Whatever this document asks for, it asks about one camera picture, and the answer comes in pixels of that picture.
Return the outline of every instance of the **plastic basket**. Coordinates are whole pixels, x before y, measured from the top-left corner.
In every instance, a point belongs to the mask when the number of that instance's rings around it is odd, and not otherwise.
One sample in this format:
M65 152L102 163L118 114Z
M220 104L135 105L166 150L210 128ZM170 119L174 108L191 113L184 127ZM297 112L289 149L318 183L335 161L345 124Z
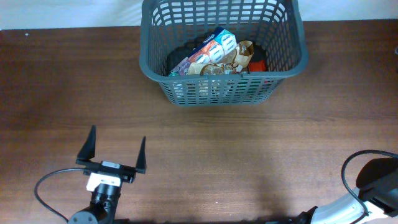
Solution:
M168 77L170 69L218 26L251 40L268 72ZM255 104L308 63L299 6L293 0L176 1L142 3L140 67L179 106Z

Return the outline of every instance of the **basket rim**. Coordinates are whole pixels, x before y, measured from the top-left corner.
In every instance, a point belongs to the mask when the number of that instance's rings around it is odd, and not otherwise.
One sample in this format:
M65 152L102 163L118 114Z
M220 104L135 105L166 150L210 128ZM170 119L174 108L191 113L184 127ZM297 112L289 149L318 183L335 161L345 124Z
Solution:
M148 55L147 49L149 43L149 25L150 21L149 18L149 6L150 1L144 0L142 2L142 20L141 20L141 29L140 29L140 54L139 54L139 65L142 72L151 80L156 82L194 82L199 80L236 80L236 79L243 79L243 78L288 78L299 73L303 72L305 67L308 64L308 49L305 44L305 33L304 33L304 26L301 19L300 11L299 11L299 3L297 0L292 1L293 5L293 14L296 21L296 28L298 33L298 42L300 44L300 50L302 53L301 59L299 63L293 68L288 71L283 72L252 72L250 74L243 74L243 75L217 75L217 78L214 75L186 75L182 77L165 77L153 72L148 64L146 63L146 58Z

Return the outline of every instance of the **wooden table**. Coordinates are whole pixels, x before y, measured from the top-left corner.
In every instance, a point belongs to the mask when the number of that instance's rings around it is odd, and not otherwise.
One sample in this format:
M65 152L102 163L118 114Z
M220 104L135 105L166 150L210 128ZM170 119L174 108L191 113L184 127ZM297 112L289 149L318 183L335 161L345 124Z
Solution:
M34 184L76 166L92 124L95 161L133 166L147 136L147 174L124 185L119 218L267 219L339 198L350 154L398 152L398 21L304 27L308 67L267 101L194 108L142 74L139 27L0 31L0 223L62 223ZM350 186L371 158L349 165ZM70 217L88 206L87 180L61 174L39 193Z

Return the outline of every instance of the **white wall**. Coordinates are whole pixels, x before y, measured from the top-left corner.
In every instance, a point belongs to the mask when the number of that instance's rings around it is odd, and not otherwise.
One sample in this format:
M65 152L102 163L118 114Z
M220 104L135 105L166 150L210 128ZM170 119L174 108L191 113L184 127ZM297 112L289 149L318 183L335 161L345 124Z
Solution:
M304 21L398 19L398 0L298 0ZM139 26L142 0L0 0L0 29Z

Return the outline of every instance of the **brown tabletop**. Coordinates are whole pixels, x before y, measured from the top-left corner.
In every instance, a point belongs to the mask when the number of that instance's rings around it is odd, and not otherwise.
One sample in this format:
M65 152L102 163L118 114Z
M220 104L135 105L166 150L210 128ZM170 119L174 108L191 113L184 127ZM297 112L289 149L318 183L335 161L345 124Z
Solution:
M95 161L133 166L147 136L147 174L123 185L118 218L235 222L341 197L350 154L398 152L398 21L304 27L308 67L268 100L193 108L141 72L139 27L0 31L0 223L62 223L33 188L77 166L92 124ZM350 186L374 157L348 166ZM70 217L88 206L87 180L60 174L39 194Z

